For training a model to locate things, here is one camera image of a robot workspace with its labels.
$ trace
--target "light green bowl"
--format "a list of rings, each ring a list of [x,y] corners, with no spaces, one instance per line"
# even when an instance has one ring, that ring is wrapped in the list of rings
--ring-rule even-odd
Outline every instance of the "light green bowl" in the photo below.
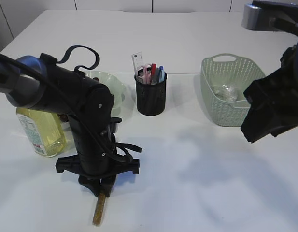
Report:
[[[116,76],[102,71],[86,71],[85,73],[90,78],[97,77],[99,82],[108,87],[110,93],[114,95],[113,109],[121,106],[123,101],[122,94],[126,91],[126,87]]]

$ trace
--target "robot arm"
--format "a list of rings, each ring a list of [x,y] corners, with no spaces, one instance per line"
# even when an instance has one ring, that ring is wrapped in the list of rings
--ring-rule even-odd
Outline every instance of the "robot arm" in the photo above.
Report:
[[[244,9],[242,26],[250,30],[282,30],[298,36],[298,6],[253,1]],[[298,43],[280,59],[281,67],[255,80],[244,91],[251,108],[241,130],[249,142],[274,137],[298,126]]]
[[[69,71],[57,66],[68,60],[69,48],[62,61],[41,54],[40,58],[25,56],[13,60],[0,54],[0,92],[16,107],[67,115],[73,133],[77,155],[59,158],[57,172],[64,170],[79,175],[79,183],[96,196],[110,196],[116,175],[127,171],[139,172],[139,160],[127,149],[141,148],[115,141],[115,128],[120,118],[111,118],[114,96],[97,80],[88,78],[79,68],[93,69],[99,63],[98,54],[92,67],[77,66]],[[116,148],[124,151],[119,155]]]

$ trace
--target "black robotic arm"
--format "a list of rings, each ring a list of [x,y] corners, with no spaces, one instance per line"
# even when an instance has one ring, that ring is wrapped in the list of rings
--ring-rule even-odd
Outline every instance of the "black robotic arm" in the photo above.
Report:
[[[78,47],[95,54],[92,67],[77,66],[69,71],[57,66]],[[78,154],[59,158],[57,172],[76,173],[79,183],[95,196],[103,192],[109,197],[118,173],[139,173],[139,160],[133,159],[127,149],[142,149],[115,141],[116,125],[122,119],[110,117],[114,96],[105,85],[79,70],[93,69],[98,64],[98,54],[84,46],[70,47],[61,61],[47,54],[18,60],[0,54],[0,92],[13,106],[67,115]],[[117,148],[125,155],[119,155]]]

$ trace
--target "bottle label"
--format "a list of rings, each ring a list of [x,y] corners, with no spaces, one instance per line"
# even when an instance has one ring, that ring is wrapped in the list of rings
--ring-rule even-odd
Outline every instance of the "bottle label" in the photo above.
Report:
[[[29,141],[32,143],[35,152],[46,155],[46,149],[43,146],[42,139],[38,133],[37,126],[31,118],[24,115],[17,115],[19,121],[27,135]]]

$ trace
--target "basket handle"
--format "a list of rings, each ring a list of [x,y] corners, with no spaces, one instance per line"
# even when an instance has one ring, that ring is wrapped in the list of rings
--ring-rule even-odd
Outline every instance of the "basket handle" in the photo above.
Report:
[[[230,53],[221,53],[221,54],[218,54],[218,55],[215,55],[215,56],[211,57],[211,60],[212,60],[213,62],[215,62],[213,59],[214,59],[214,58],[217,58],[217,57],[234,57],[235,60],[233,60],[233,61],[231,61],[231,62],[234,62],[234,61],[236,61],[236,59],[240,58],[239,56],[236,56],[236,55],[234,55],[234,54],[230,54]]]

